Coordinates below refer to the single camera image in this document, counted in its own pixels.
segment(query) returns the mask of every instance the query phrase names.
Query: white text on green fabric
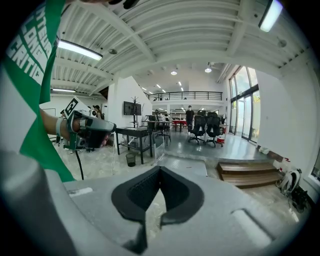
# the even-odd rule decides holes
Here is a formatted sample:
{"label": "white text on green fabric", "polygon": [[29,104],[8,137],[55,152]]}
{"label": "white text on green fabric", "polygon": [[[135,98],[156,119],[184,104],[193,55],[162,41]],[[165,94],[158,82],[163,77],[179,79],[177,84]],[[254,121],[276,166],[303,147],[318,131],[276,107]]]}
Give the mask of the white text on green fabric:
{"label": "white text on green fabric", "polygon": [[21,33],[14,38],[6,50],[9,58],[39,85],[42,84],[47,61],[52,51],[47,37],[45,10],[46,7],[43,6],[28,17],[21,26]]}

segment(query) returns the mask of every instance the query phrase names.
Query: wooden platform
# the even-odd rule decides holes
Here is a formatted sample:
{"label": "wooden platform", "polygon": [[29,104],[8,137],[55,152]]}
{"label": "wooden platform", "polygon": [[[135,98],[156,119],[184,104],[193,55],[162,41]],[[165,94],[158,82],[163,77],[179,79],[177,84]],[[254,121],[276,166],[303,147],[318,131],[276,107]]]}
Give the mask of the wooden platform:
{"label": "wooden platform", "polygon": [[275,184],[282,178],[271,163],[226,163],[217,166],[220,179],[240,189],[256,188]]}

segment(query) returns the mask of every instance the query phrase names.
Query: wooden step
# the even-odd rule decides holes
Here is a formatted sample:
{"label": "wooden step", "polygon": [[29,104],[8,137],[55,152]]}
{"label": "wooden step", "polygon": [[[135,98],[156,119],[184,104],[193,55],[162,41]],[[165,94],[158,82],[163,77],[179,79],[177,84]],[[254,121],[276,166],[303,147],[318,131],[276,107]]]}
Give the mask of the wooden step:
{"label": "wooden step", "polygon": [[275,184],[276,181],[280,180],[282,176],[277,173],[265,173],[264,175],[232,175],[232,174],[222,174],[222,180],[228,182],[240,189],[256,188],[267,185]]}
{"label": "wooden step", "polygon": [[282,178],[282,175],[270,163],[220,162],[217,170],[221,180],[240,189],[275,184]]}
{"label": "wooden step", "polygon": [[219,162],[217,165],[217,170],[220,174],[232,174],[232,175],[248,175],[248,174],[266,174],[272,173],[277,169],[268,162],[264,163],[225,163]]}

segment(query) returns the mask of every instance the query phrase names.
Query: green fabric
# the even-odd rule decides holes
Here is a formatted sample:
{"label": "green fabric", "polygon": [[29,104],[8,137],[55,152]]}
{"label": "green fabric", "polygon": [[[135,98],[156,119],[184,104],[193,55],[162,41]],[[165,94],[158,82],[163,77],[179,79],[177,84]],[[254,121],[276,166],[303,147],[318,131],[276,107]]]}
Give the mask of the green fabric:
{"label": "green fabric", "polygon": [[36,159],[44,169],[55,170],[63,182],[68,182],[74,178],[53,147],[39,111],[39,104],[50,101],[57,31],[64,4],[65,0],[47,0],[31,13],[9,45],[2,64],[14,87],[36,114],[20,153]]}

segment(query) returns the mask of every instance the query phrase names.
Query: white ceiling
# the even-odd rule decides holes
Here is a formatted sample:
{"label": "white ceiling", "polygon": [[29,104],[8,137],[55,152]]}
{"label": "white ceiling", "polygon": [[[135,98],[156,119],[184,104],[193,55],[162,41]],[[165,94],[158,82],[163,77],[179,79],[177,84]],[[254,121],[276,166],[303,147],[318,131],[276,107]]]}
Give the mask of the white ceiling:
{"label": "white ceiling", "polygon": [[[211,80],[215,83],[219,77],[223,63],[215,63],[209,65],[212,69],[210,73],[206,73],[205,69],[208,67],[207,63],[182,63],[171,64],[154,69],[149,69],[139,74],[135,74],[133,77],[140,87],[145,88],[145,93],[153,94],[163,93],[162,89],[166,93],[180,92],[183,88],[184,92],[189,91],[190,82],[197,80],[201,81]],[[171,71],[176,71],[176,75],[172,75]]]}
{"label": "white ceiling", "polygon": [[[270,32],[261,31],[258,23],[266,2],[140,0],[125,10],[122,3],[76,1],[61,17],[60,36],[103,58],[96,61],[58,49],[51,86],[91,95],[111,84],[117,73],[143,77],[177,64],[207,62],[244,65],[277,76],[309,45],[285,11]],[[286,47],[278,47],[279,40]],[[109,54],[109,49],[118,54]]]}

